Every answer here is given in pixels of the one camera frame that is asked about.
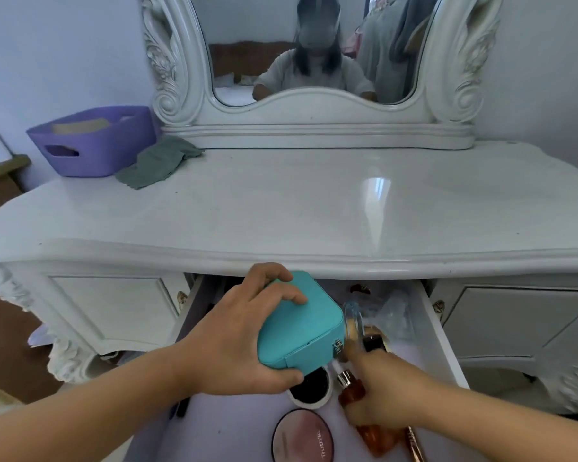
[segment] woman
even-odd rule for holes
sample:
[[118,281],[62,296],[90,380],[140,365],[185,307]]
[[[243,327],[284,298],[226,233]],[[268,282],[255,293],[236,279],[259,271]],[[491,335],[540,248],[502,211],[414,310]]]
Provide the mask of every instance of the woman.
[[[264,288],[273,279],[282,282]],[[99,462],[147,420],[186,397],[278,394],[299,384],[304,377],[298,370],[273,370],[257,357],[259,330],[278,303],[307,301],[286,283],[291,279],[280,264],[255,264],[242,284],[176,344],[1,415],[0,462]],[[490,460],[578,461],[577,421],[437,382],[382,350],[365,353],[349,341],[345,350],[368,389],[364,399],[345,409],[353,425],[423,427]],[[234,451],[229,458],[249,455]]]
[[298,46],[282,53],[256,81],[254,100],[294,87],[333,87],[377,101],[359,64],[340,50],[338,0],[298,2]]

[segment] teal case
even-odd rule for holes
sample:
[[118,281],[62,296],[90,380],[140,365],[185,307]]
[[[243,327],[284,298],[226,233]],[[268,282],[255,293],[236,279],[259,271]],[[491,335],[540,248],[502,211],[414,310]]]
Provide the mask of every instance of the teal case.
[[308,302],[281,301],[259,332],[257,353],[270,368],[297,368],[306,375],[331,361],[337,341],[345,343],[345,320],[340,307],[307,272],[293,272],[289,283]]

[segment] brown glass bottle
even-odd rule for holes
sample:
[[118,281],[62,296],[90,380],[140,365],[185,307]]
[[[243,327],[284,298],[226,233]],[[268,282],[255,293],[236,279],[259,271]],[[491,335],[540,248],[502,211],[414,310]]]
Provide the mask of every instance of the brown glass bottle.
[[[358,380],[349,370],[338,375],[338,381],[343,391],[338,396],[341,407],[362,400],[366,396],[366,389],[361,380]],[[402,434],[378,425],[356,426],[357,432],[366,443],[369,452],[374,457],[382,457],[387,454],[401,440]]]

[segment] purple basket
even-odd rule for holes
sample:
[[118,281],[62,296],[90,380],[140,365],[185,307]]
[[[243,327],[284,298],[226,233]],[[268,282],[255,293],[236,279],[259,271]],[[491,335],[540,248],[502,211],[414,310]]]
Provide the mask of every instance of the purple basket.
[[[110,126],[83,134],[59,135],[54,123],[105,118]],[[107,177],[135,163],[137,154],[156,143],[148,107],[124,105],[84,110],[26,131],[63,177]]]

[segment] white shirt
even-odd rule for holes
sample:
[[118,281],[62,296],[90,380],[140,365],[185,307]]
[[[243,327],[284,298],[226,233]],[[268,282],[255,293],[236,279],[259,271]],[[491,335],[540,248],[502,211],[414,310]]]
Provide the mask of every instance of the white shirt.
[[366,79],[360,65],[348,56],[342,55],[340,68],[332,74],[324,73],[323,56],[310,56],[308,66],[311,75],[304,76],[293,63],[294,53],[295,50],[288,50],[278,55],[270,68],[258,77],[254,84],[261,84],[274,93],[294,87],[313,86],[333,87],[355,95],[375,92],[375,87]]

